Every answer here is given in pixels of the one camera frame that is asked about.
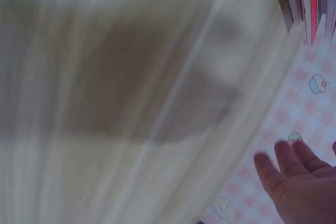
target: pink checkered tablecloth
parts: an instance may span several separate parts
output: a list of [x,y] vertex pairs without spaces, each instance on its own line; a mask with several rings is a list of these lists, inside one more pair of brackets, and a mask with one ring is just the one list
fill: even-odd
[[253,155],[266,151],[275,162],[274,143],[305,141],[323,160],[336,165],[336,42],[323,39],[321,18],[313,46],[302,45],[278,98],[236,172],[199,224],[280,224],[254,168]]

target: finger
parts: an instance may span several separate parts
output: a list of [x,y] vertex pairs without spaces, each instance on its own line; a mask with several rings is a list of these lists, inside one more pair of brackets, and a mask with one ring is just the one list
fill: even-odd
[[298,161],[287,141],[280,141],[274,146],[280,171],[286,177],[306,174],[308,171]]
[[265,153],[256,154],[254,156],[254,164],[265,191],[273,199],[275,190],[286,178],[274,168],[274,165]]
[[336,141],[332,144],[332,150],[334,151],[334,153],[336,155]]
[[319,159],[303,141],[294,142],[291,148],[295,153],[297,159],[309,172],[314,172],[315,170],[331,167],[331,165],[329,165],[327,162]]

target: book spine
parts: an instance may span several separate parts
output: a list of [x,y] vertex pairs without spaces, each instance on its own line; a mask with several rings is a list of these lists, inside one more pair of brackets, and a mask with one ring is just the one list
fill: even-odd
[[335,27],[335,13],[336,0],[328,0],[327,16],[324,26],[324,35],[323,37],[330,40],[332,39],[333,29]]
[[310,0],[311,11],[311,43],[315,40],[317,31],[317,0]]

